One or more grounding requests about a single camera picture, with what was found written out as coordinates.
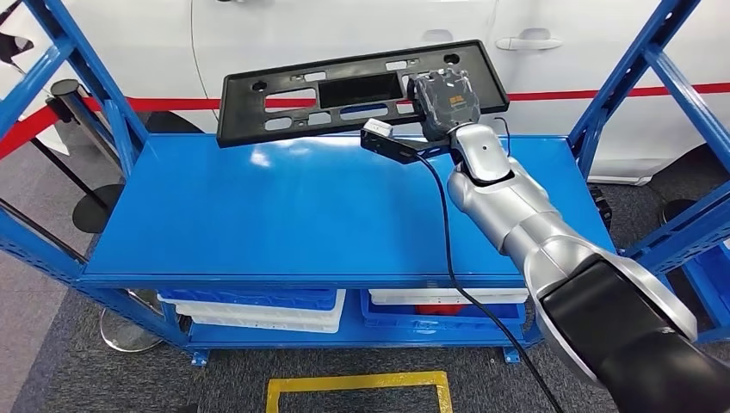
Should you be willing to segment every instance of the yellow floor marking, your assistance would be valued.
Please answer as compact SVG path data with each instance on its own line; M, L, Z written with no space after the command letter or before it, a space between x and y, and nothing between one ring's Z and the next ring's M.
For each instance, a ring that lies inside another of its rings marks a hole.
M279 395L295 391L332 391L435 385L441 413L453 413L446 372L363 374L360 376L270 379L266 413L279 413Z

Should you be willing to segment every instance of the floor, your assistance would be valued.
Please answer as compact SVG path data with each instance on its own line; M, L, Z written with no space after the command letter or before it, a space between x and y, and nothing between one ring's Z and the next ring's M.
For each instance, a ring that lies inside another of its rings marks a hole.
M70 166L92 187L119 179L76 129L62 126L62 133L71 142ZM700 196L726 179L700 150L648 186L603 186L614 210L611 236L618 247L629 246L659 224L663 200ZM0 180L0 196L85 250L91 237L70 222L82 194L35 148L26 145L4 159ZM191 404L201 412L263 411L271 378L426 370L447 373L454 411L549 409L524 365L505 364L492 348L215 352L203 369L167 346L118 354L99 337L96 305L5 255L0 270L0 412L166 412ZM730 360L727 344L705 347ZM545 345L529 353L566 411L615 411L608 393L577 381ZM282 412L437 411L433 387L292 393L279 405Z
M92 188L119 180L77 128L60 124L72 157L65 161ZM45 226L75 250L86 251L90 234L71 223L84 195L31 144L0 162L0 197ZM0 412L10 411L38 354L66 289L34 268L0 254Z

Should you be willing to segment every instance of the white plastic crate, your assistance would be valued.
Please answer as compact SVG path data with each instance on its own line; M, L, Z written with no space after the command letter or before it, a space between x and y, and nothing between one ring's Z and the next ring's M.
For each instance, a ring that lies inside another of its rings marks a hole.
M482 304L519 304L528 297L527 288L467 288ZM470 304L455 288L413 288L369 290L375 305Z
M270 330L310 331L336 333L344 306L345 290L337 290L335 306L329 311L272 307L267 305L240 305L211 301L163 299L174 304L176 312L191 316L199 324L230 325Z
M300 321L270 322L263 320L247 320L244 318L227 318L207 315L191 315L198 324L228 325L232 327L248 327L252 329L306 331L310 333L337 333L340 329L339 318L334 324L303 323Z

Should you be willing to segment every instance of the blue shelf surface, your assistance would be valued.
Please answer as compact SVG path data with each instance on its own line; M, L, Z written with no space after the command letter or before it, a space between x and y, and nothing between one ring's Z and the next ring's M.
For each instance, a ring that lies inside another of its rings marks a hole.
M612 250L563 137L513 155L576 231ZM446 181L449 157L431 161ZM449 202L464 287L522 287L509 258ZM212 134L152 135L82 280L97 287L449 287L429 171L357 137L220 149Z
M523 342L521 329L510 329ZM247 329L195 324L190 328L190 348L391 348L447 346L510 346L496 326L489 330L423 330L368 327L360 307L360 292L349 290L340 329L334 334Z

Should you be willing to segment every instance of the blue plastic crate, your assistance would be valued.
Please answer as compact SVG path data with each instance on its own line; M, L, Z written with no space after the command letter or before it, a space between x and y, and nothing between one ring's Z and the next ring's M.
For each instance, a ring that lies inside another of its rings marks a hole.
M329 311L335 308L336 289L306 290L158 290L163 299L183 299L225 304L266 305Z
M416 313L415 305L375 305L368 290L361 290L360 305L365 325L409 330L494 330L497 325L475 305L465 305L454 316L431 316ZM521 329L525 322L524 304L489 304L510 330Z

